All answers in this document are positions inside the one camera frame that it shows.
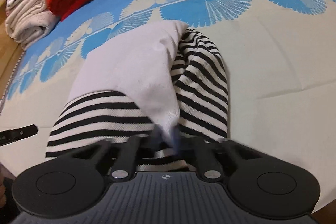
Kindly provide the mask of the person's right hand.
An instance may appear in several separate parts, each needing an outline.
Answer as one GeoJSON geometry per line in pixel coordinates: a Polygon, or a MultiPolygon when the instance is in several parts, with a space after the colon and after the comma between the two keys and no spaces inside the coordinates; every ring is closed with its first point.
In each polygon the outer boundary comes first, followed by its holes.
{"type": "Polygon", "coordinates": [[[0,208],[3,208],[6,204],[6,187],[4,180],[5,177],[2,174],[2,169],[0,168],[0,208]]]}

